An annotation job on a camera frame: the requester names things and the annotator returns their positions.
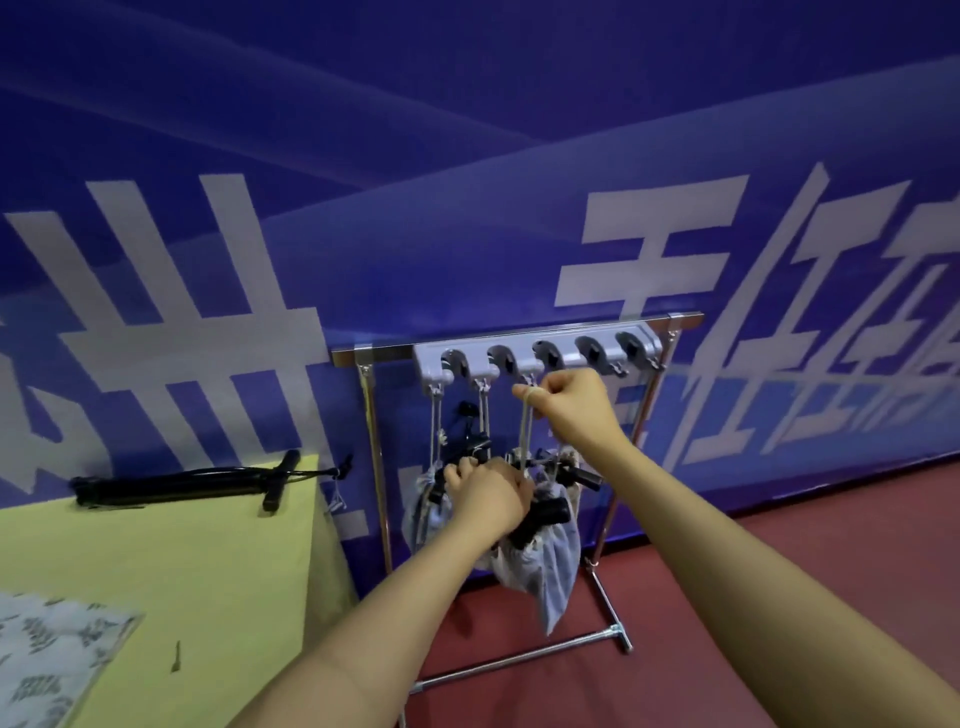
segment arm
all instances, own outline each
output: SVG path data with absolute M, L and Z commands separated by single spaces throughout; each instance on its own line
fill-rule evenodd
M 502 459 L 447 466 L 454 518 L 317 647 L 283 670 L 229 728 L 390 728 L 474 562 L 527 511 L 533 483 Z
M 960 725 L 960 695 L 936 673 L 637 450 L 598 374 L 556 372 L 541 387 L 530 403 L 630 506 L 779 726 Z

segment chrome rack frame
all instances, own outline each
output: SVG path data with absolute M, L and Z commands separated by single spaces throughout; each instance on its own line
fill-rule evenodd
M 630 438 L 635 446 L 639 447 L 640 436 L 643 434 L 647 420 L 650 418 L 654 402 L 657 399 L 657 395 L 660 391 L 666 370 L 671 359 L 673 358 L 673 352 L 676 349 L 677 340 L 680 338 L 681 331 L 698 327 L 703 322 L 703 319 L 704 314 L 696 312 L 674 313 L 666 316 L 637 319 L 638 321 L 645 322 L 654 331 L 654 333 L 660 337 L 660 340 L 663 344 L 663 351 L 662 355 L 660 356 L 659 370 L 653 372 L 648 380 L 643 401 L 640 403 L 640 406 L 636 412 L 634 426 Z M 542 333 L 544 338 L 548 338 L 550 335 L 556 336 L 560 333 L 576 333 L 578 329 L 595 327 L 597 323 L 599 322 L 571 324 L 550 328 L 515 329 L 511 331 L 499 331 L 496 333 L 482 334 L 481 336 L 475 338 L 496 339 L 497 337 L 517 333 Z M 394 570 L 394 562 L 390 543 L 390 524 L 387 515 L 387 489 L 386 478 L 383 469 L 383 453 L 380 447 L 380 434 L 376 421 L 376 379 L 373 372 L 373 366 L 374 364 L 378 363 L 411 360 L 414 358 L 414 346 L 415 344 L 387 344 L 381 346 L 363 344 L 350 349 L 332 350 L 330 353 L 330 358 L 335 366 L 355 366 L 357 368 L 357 373 L 360 376 L 360 386 L 363 389 L 364 405 L 367 415 L 367 431 L 370 436 L 370 450 L 373 465 L 373 485 L 376 490 L 376 505 L 380 519 L 380 538 L 383 544 L 383 558 L 386 565 L 386 572 L 388 574 Z M 561 652 L 573 647 L 579 647 L 582 644 L 595 643 L 606 639 L 616 640 L 617 644 L 620 646 L 620 649 L 625 654 L 630 654 L 633 651 L 634 646 L 630 642 L 630 638 L 628 637 L 627 631 L 623 626 L 623 622 L 620 621 L 620 617 L 613 609 L 610 598 L 607 596 L 607 592 L 604 590 L 603 584 L 600 581 L 600 576 L 597 573 L 597 568 L 600 565 L 600 557 L 603 555 L 604 546 L 607 543 L 607 537 L 610 534 L 610 528 L 613 523 L 613 518 L 616 514 L 618 504 L 619 501 L 616 495 L 611 495 L 610 503 L 607 506 L 607 513 L 600 529 L 600 534 L 597 537 L 596 545 L 593 548 L 593 557 L 592 559 L 585 557 L 583 563 L 584 571 L 587 573 L 588 581 L 593 584 L 595 594 L 599 597 L 599 606 L 604 610 L 610 620 L 609 625 L 605 629 L 580 635 L 579 637 L 574 637 L 562 642 L 549 644 L 537 649 L 528 650 L 526 652 L 520 652 L 515 655 L 510 655 L 497 660 L 490 660 L 469 667 L 463 667 L 461 669 L 451 670 L 450 672 L 443 672 L 438 675 L 426 677 L 414 683 L 413 688 L 410 690 L 410 694 L 423 692 L 427 688 L 434 688 L 438 685 L 443 685 L 444 683 L 453 682 L 454 680 L 463 680 L 473 675 L 490 672 L 502 667 L 509 667 L 511 665 L 525 663 L 530 660 L 535 660 L 539 657 L 552 655 L 555 652 Z M 406 720 L 403 715 L 400 716 L 400 725 L 406 725 Z

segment metal rack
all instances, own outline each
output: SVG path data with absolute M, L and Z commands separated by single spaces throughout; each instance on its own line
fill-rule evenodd
M 604 323 L 594 322 L 551 328 L 515 329 L 511 331 L 500 331 L 496 333 L 473 336 L 469 338 L 469 342 L 471 344 L 476 344 L 479 342 L 481 345 L 484 345 L 489 340 L 490 346 L 493 347 L 497 343 L 497 340 L 517 337 L 519 335 L 526 336 L 527 338 L 529 338 L 530 335 L 533 335 L 536 338 L 542 338 L 544 340 L 550 340 L 551 338 L 558 337 L 569 339 L 571 337 L 577 338 L 580 334 L 588 335 L 598 329 L 603 329 L 605 332 L 610 332 L 615 331 L 618 328 L 626 328 L 630 324 L 635 324 L 638 322 L 646 324 L 660 338 L 661 354 L 659 361 L 656 362 L 655 371 L 653 371 L 648 379 L 643 401 L 640 404 L 640 407 L 636 412 L 636 418 L 634 419 L 634 425 L 631 432 L 631 441 L 634 443 L 634 445 L 638 446 L 640 436 L 643 433 L 644 426 L 650 417 L 654 401 L 657 398 L 657 394 L 660 390 L 666 369 L 673 357 L 673 352 L 676 348 L 677 340 L 680 337 L 681 331 L 698 327 L 703 321 L 703 318 L 704 315 L 702 313 L 676 313 L 666 316 L 636 319 L 633 321 Z M 373 483 L 376 490 L 377 511 L 380 519 L 380 538 L 383 544 L 383 557 L 384 563 L 386 564 L 387 573 L 393 571 L 394 564 L 390 542 L 390 524 L 387 517 L 387 492 L 386 478 L 383 469 L 383 454 L 380 447 L 380 434 L 376 421 L 376 379 L 374 375 L 374 365 L 385 362 L 412 360 L 415 357 L 415 347 L 422 347 L 423 344 L 429 343 L 431 342 L 389 344 L 382 346 L 365 344 L 355 346 L 351 349 L 339 349 L 331 352 L 331 359 L 335 366 L 355 366 L 360 376 L 360 384 L 363 389 L 364 404 L 367 415 L 367 431 L 370 435 Z M 582 644 L 590 644 L 606 639 L 616 640 L 624 653 L 629 654 L 632 652 L 634 646 L 630 642 L 630 638 L 627 635 L 627 631 L 624 628 L 623 623 L 620 621 L 620 617 L 613 609 L 610 598 L 607 596 L 607 592 L 604 590 L 603 584 L 600 581 L 600 576 L 597 573 L 597 568 L 600 564 L 600 557 L 603 554 L 604 546 L 607 542 L 607 536 L 610 533 L 610 528 L 613 523 L 613 517 L 616 513 L 617 505 L 618 500 L 616 496 L 611 496 L 610 503 L 607 507 L 607 513 L 600 529 L 600 534 L 597 537 L 596 546 L 593 549 L 592 559 L 585 557 L 583 563 L 584 571 L 587 573 L 588 581 L 593 585 L 594 591 L 599 597 L 599 605 L 601 609 L 605 611 L 610 620 L 605 629 L 580 635 L 579 637 L 574 637 L 562 642 L 549 644 L 538 649 L 528 650 L 526 652 L 503 657 L 498 660 L 490 660 L 477 665 L 463 667 L 450 672 L 444 672 L 431 677 L 426 677 L 418 680 L 410 690 L 410 693 L 414 694 L 417 692 L 423 692 L 427 688 L 433 688 L 454 680 L 462 680 L 464 678 L 471 677 L 472 675 L 500 669 L 501 667 L 517 665 L 529 660 L 535 660 L 538 657 L 545 657 L 546 655 L 554 654 L 555 652 L 561 652 L 573 647 L 579 647 Z M 400 717 L 400 725 L 405 725 L 405 719 L 403 716 Z

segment forearm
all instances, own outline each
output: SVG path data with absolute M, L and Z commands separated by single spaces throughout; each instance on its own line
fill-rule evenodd
M 490 546 L 456 521 L 383 581 L 231 728 L 389 728 L 474 562 Z
M 939 676 L 629 442 L 588 460 L 778 725 L 960 724 Z

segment yellow table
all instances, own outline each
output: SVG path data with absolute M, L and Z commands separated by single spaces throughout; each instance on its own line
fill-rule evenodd
M 300 653 L 304 625 L 315 641 L 349 609 L 353 585 L 317 493 L 312 479 L 288 485 L 271 517 L 262 496 L 0 510 L 0 591 L 145 615 L 72 728 L 222 728 Z

